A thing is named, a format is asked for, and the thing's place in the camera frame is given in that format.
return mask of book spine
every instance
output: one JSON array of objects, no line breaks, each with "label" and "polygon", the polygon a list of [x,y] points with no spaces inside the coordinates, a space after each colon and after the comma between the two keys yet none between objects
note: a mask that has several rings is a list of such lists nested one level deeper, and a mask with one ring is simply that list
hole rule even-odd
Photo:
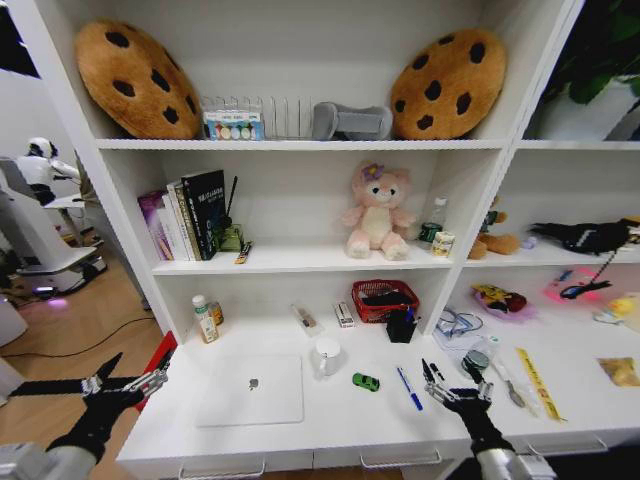
[{"label": "book spine", "polygon": [[187,251],[188,259],[195,260],[196,256],[193,253],[193,247],[191,246],[191,240],[189,240],[189,232],[187,231],[187,225],[185,223],[184,217],[182,216],[182,211],[180,210],[180,204],[178,203],[175,184],[170,183],[169,185],[167,185],[167,192],[169,194],[169,201],[171,202],[171,207],[173,208],[173,213],[175,214],[176,220],[178,221],[180,236],[182,237],[182,242],[184,243],[185,249]]},{"label": "book spine", "polygon": [[198,242],[198,248],[200,250],[200,256],[202,260],[210,260],[211,257],[207,255],[207,245],[205,241],[205,232],[204,225],[201,225],[201,222],[198,220],[198,212],[196,210],[196,206],[193,203],[193,197],[189,192],[189,181],[182,180],[184,185],[184,196],[187,201],[187,206],[189,208],[189,214],[191,215],[191,223],[193,225],[193,230],[196,234],[196,240]]},{"label": "book spine", "polygon": [[160,226],[162,227],[162,232],[164,233],[166,244],[169,247],[169,252],[171,253],[171,258],[168,260],[175,260],[176,244],[173,241],[171,230],[169,229],[169,217],[167,216],[167,209],[164,207],[157,208],[156,215],[158,215],[158,220],[160,220]]},{"label": "book spine", "polygon": [[182,218],[184,219],[184,223],[187,229],[187,235],[189,236],[189,243],[191,244],[191,249],[193,250],[193,257],[195,260],[202,260],[200,249],[198,248],[196,233],[193,229],[193,224],[191,223],[189,207],[187,206],[187,202],[184,198],[184,187],[182,185],[176,185],[175,192],[176,197],[178,198],[178,205],[180,205],[180,213],[182,214]]},{"label": "book spine", "polygon": [[167,228],[169,230],[169,241],[171,243],[173,258],[176,260],[189,260],[189,255],[187,255],[187,248],[184,244],[184,241],[182,240],[180,227],[178,226],[178,220],[176,219],[175,212],[173,211],[173,207],[171,206],[171,200],[169,199],[168,193],[162,196],[162,201],[164,202],[165,217],[167,219]]},{"label": "book spine", "polygon": [[160,260],[173,260],[171,250],[167,244],[160,218],[158,217],[158,198],[155,194],[145,195],[138,199],[140,210],[142,210],[142,216],[147,224],[149,233],[151,234],[151,240],[153,246],[158,253]]}]

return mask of black book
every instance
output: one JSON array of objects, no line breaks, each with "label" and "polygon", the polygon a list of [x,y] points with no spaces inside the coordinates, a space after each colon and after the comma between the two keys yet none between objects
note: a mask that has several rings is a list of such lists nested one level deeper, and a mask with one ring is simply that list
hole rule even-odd
[{"label": "black book", "polygon": [[225,215],[224,172],[193,173],[182,177],[189,217],[198,241],[202,260],[217,252]]}]

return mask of drawer handle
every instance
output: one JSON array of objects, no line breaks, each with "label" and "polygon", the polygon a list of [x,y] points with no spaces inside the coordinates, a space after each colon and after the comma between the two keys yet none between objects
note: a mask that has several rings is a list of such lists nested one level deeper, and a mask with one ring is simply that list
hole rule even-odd
[{"label": "drawer handle", "polygon": [[529,442],[527,442],[527,447],[529,448],[531,453],[540,455],[541,457],[553,456],[553,455],[580,455],[585,453],[605,453],[609,451],[609,447],[607,447],[607,444],[604,443],[600,437],[598,437],[597,435],[593,435],[593,439],[596,442],[593,448],[587,447],[583,449],[578,448],[574,450],[571,450],[571,449],[562,450],[562,447],[560,447],[560,450],[554,448],[553,450],[549,450],[545,453],[544,449],[540,451],[539,448],[534,448],[533,445],[531,445]]},{"label": "drawer handle", "polygon": [[214,473],[212,475],[189,475],[185,474],[184,465],[178,473],[178,480],[233,480],[236,478],[259,478],[264,474],[266,459],[262,459],[262,467],[255,472],[247,473]]},{"label": "drawer handle", "polygon": [[423,458],[415,461],[415,462],[397,462],[397,463],[367,463],[364,460],[362,454],[360,454],[360,465],[362,468],[366,468],[367,470],[382,470],[386,468],[404,468],[404,467],[417,467],[420,465],[437,465],[438,463],[442,463],[442,456],[438,449],[434,449],[433,452],[433,460],[425,460]]}]

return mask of wooden floor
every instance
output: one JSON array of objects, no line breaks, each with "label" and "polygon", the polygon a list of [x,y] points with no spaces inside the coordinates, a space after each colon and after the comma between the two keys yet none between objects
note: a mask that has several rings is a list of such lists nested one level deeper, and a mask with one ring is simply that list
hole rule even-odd
[{"label": "wooden floor", "polygon": [[[29,329],[17,340],[0,348],[0,355],[39,352],[65,354],[93,345],[128,320],[150,316],[140,305],[136,291],[118,261],[105,255],[109,269],[89,285],[64,299],[24,306],[20,313]],[[143,320],[125,327],[99,347],[69,358],[7,358],[28,380],[81,378],[118,352],[124,352],[113,372],[115,376],[142,372],[162,339],[154,320]],[[84,411],[78,396],[20,397],[0,407],[0,445],[36,442],[43,447],[69,431]],[[115,463],[115,457],[133,427],[138,413],[127,410],[113,428],[107,452],[91,474],[91,480],[130,480]],[[399,470],[379,472],[360,468],[275,472],[268,480],[400,480]]]}]

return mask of pink teddy bear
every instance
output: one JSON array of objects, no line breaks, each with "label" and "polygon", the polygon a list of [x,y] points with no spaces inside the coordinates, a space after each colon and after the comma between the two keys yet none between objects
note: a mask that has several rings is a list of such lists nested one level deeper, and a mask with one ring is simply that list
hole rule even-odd
[{"label": "pink teddy bear", "polygon": [[351,180],[358,206],[347,210],[342,223],[356,227],[347,242],[347,254],[366,258],[382,250],[387,260],[407,258],[409,246],[398,232],[415,223],[416,216],[398,208],[409,195],[409,171],[385,170],[383,165],[361,164]]}]

